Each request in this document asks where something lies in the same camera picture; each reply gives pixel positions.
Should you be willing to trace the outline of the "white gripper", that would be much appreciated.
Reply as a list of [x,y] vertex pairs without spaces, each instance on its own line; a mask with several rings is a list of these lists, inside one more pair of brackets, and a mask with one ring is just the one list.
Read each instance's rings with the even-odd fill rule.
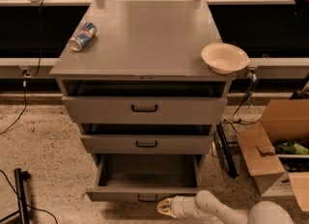
[[166,198],[157,204],[157,211],[173,218],[185,218],[196,212],[194,197],[176,196]]

